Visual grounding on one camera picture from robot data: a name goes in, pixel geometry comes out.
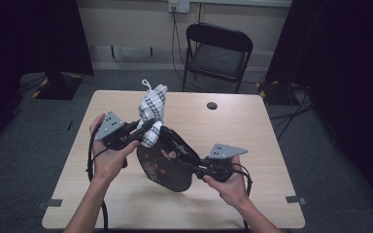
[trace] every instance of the chair backrest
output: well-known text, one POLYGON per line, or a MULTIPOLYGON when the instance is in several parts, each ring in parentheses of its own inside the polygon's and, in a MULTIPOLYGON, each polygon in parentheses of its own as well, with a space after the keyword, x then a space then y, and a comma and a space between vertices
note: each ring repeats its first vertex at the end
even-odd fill
POLYGON ((243 32, 209 23, 198 22, 186 29, 186 38, 190 47, 190 40, 210 46, 228 50, 238 50, 251 53, 253 42, 243 32))

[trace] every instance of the gray carpet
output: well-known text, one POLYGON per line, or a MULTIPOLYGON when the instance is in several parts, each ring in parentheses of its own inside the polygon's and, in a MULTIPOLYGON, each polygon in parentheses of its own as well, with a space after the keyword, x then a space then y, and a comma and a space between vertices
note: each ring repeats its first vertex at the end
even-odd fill
MULTIPOLYGON (((264 74, 247 72, 240 93, 257 94, 253 83, 264 74)), ((0 232, 57 232, 42 227, 45 210, 37 206, 51 199, 95 90, 146 90, 142 79, 152 86, 166 84, 169 91, 180 91, 182 86, 171 70, 95 71, 94 77, 84 78, 71 101, 33 99, 39 80, 27 82, 41 76, 23 77, 24 99, 0 134, 0 232)), ((234 90, 233 85, 200 77, 188 81, 212 92, 234 90)), ((201 90, 196 86, 189 85, 188 91, 201 90)), ((303 91, 296 94, 301 100, 303 91)), ((293 106, 267 106, 270 116, 295 110, 293 106)), ((272 122, 279 135, 285 124, 280 124, 281 119, 272 122)), ((373 191, 356 166, 334 147, 327 132, 325 123, 310 110, 296 116, 279 141, 295 191, 308 202, 302 206, 306 226, 290 232, 373 232, 373 191)))

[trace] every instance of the chair seat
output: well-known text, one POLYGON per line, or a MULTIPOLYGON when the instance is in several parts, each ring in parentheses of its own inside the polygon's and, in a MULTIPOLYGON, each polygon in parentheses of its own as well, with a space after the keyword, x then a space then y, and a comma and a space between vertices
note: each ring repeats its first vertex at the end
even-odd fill
POLYGON ((200 44, 189 62, 189 68, 217 76, 224 74, 232 80, 239 79, 245 56, 244 52, 200 44))

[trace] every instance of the person's left hand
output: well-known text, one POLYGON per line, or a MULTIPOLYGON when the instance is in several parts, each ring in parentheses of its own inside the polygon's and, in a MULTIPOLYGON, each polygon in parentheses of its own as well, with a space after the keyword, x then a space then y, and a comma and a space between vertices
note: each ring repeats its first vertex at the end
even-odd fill
MULTIPOLYGON (((93 133, 96 126, 101 123, 104 117, 105 114, 99 115, 89 126, 90 134, 93 133)), ((102 150, 105 150, 94 160, 94 178, 102 179, 110 183, 119 174, 126 156, 133 152, 138 147, 138 145, 139 142, 134 141, 122 150, 105 150, 106 147, 102 144, 102 142, 93 142, 93 156, 98 154, 102 150)))

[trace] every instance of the gray metal bracket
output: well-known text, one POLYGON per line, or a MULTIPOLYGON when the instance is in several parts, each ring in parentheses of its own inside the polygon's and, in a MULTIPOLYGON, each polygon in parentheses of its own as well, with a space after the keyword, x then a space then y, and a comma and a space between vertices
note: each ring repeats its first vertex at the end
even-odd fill
POLYGON ((208 154, 211 159, 226 159, 235 155, 247 153, 248 150, 242 148, 236 148, 225 144, 215 144, 208 154))
POLYGON ((112 111, 106 113, 98 132, 95 135, 95 141, 100 141, 103 138, 111 135, 124 125, 124 122, 112 111))

